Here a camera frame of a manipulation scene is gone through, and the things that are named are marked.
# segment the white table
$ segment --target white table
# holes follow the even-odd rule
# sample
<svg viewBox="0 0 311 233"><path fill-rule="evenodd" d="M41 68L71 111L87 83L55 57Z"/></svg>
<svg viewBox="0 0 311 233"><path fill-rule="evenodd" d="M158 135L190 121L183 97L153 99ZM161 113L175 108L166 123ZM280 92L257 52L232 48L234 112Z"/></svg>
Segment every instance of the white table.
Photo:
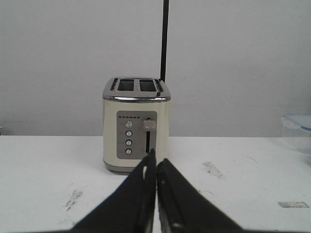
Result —
<svg viewBox="0 0 311 233"><path fill-rule="evenodd" d="M310 154L282 138L170 137L169 144L170 161L243 228L311 231ZM0 232L70 229L125 179L105 168L102 149L98 136L0 136Z"/></svg>

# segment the cream toaster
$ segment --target cream toaster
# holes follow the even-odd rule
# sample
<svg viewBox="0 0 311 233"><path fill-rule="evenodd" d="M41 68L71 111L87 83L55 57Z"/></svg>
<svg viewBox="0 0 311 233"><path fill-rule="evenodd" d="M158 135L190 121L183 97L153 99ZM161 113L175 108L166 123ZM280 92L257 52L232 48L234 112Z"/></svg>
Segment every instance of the cream toaster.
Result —
<svg viewBox="0 0 311 233"><path fill-rule="evenodd" d="M161 162L168 155L171 95L162 80L111 78L103 91L104 163L130 172L151 149Z"/></svg>

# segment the toaster button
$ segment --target toaster button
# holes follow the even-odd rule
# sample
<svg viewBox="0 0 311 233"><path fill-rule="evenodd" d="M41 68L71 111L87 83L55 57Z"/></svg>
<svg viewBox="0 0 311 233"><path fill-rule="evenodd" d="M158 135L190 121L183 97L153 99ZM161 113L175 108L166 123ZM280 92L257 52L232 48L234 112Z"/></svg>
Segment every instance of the toaster button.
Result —
<svg viewBox="0 0 311 233"><path fill-rule="evenodd" d="M130 136L132 136L133 133L132 133L132 131L128 130L128 131L126 131L125 134L126 134L126 136L130 137Z"/></svg>
<svg viewBox="0 0 311 233"><path fill-rule="evenodd" d="M132 123L130 120L128 120L128 121L125 123L125 126L126 126L127 128L131 128L131 127L133 126L133 123Z"/></svg>
<svg viewBox="0 0 311 233"><path fill-rule="evenodd" d="M125 143L126 143L126 145L127 145L127 146L132 145L132 141L131 141L131 140L126 140L126 142L125 142Z"/></svg>
<svg viewBox="0 0 311 233"><path fill-rule="evenodd" d="M131 154L131 153L132 153L132 150L131 150L131 149L126 149L126 150L125 150L125 153L126 153L126 154Z"/></svg>

